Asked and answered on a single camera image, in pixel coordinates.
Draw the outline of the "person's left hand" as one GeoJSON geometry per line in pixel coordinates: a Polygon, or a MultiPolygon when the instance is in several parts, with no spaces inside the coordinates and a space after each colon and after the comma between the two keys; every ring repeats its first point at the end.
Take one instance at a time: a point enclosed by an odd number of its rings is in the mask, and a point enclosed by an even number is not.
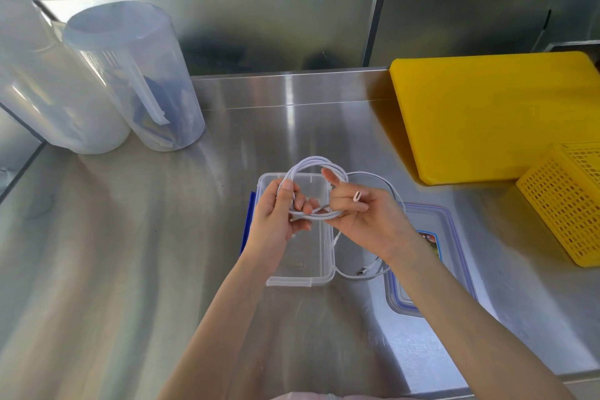
{"type": "Polygon", "coordinates": [[[284,178],[274,179],[265,189],[254,208],[249,236],[242,252],[267,261],[281,259],[289,238],[302,230],[310,230],[312,223],[304,215],[312,214],[320,203],[306,197],[295,185],[293,210],[288,215],[275,214],[276,190],[284,178]]]}

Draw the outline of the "person's right hand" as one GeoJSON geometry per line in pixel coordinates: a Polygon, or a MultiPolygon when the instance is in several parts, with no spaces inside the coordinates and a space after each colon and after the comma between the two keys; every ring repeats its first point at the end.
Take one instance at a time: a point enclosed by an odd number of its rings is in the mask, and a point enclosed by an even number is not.
{"type": "Polygon", "coordinates": [[[401,206],[385,190],[376,188],[376,199],[366,212],[346,212],[346,187],[367,187],[342,182],[328,168],[322,168],[323,176],[332,185],[329,208],[339,212],[335,218],[328,219],[333,228],[346,237],[380,257],[389,266],[400,259],[409,243],[422,238],[416,234],[401,206]]]}

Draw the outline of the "person's right forearm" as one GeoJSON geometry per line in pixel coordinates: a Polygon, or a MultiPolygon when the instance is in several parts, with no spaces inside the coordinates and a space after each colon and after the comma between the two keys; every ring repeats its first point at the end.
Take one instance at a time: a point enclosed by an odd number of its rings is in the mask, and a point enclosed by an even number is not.
{"type": "Polygon", "coordinates": [[[420,235],[395,244],[385,260],[478,400],[576,400],[463,288],[420,235]]]}

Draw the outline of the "person's left forearm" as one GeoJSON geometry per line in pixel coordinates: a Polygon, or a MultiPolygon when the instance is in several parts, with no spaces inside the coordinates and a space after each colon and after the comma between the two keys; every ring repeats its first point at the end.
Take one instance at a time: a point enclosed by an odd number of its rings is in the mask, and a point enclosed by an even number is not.
{"type": "Polygon", "coordinates": [[[285,245],[282,241],[246,246],[157,400],[225,400],[266,281],[285,245]]]}

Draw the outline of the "clear plastic food container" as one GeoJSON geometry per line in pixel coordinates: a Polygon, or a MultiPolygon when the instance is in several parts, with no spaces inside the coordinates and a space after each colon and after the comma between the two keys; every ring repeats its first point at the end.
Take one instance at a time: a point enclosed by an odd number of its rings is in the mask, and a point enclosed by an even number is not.
{"type": "MultiPolygon", "coordinates": [[[[294,182],[308,198],[327,204],[331,187],[316,173],[297,173],[294,182]]],[[[286,250],[267,287],[318,287],[335,274],[333,228],[314,222],[310,231],[299,231],[287,242],[286,250]]]]}

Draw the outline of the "clear container lid blue seal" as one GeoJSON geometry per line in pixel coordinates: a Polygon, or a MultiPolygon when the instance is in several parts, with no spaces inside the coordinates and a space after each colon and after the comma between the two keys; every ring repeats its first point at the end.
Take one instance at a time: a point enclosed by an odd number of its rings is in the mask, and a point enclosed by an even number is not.
{"type": "MultiPolygon", "coordinates": [[[[451,212],[445,207],[412,202],[406,203],[405,207],[410,223],[441,263],[473,298],[477,298],[451,212]]],[[[384,282],[387,304],[394,312],[418,318],[423,316],[392,271],[386,272],[384,282]]]]}

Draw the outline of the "yellow cutting board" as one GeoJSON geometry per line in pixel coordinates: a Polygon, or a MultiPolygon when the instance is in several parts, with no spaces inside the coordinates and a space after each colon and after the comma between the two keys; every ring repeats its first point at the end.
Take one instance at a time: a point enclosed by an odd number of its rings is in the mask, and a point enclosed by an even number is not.
{"type": "Polygon", "coordinates": [[[583,52],[398,58],[389,73],[424,184],[510,180],[553,143],[600,141],[583,52]]]}

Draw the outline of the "clear plastic pitcher with lid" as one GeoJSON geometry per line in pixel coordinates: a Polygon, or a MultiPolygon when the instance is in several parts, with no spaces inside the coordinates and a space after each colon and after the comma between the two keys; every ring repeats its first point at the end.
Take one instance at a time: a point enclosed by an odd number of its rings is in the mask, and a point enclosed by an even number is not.
{"type": "Polygon", "coordinates": [[[80,53],[148,148],[196,142],[205,121],[170,16],[149,2],[110,2],[73,15],[65,44],[80,53]]]}

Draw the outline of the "yellow perforated plastic basket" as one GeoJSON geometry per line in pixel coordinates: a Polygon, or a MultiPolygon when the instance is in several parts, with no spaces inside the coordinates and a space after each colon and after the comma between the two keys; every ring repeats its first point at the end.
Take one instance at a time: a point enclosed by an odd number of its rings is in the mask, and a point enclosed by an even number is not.
{"type": "Polygon", "coordinates": [[[600,267],[600,141],[553,144],[516,184],[576,265],[600,267]]]}

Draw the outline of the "frosted plastic pitcher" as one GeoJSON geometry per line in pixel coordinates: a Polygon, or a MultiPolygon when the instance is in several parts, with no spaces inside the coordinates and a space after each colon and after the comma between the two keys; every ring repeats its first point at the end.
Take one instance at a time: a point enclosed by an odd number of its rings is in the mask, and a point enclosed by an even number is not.
{"type": "Polygon", "coordinates": [[[67,48],[32,0],[0,0],[0,103],[54,146],[118,148],[129,125],[107,86],[67,48]]]}

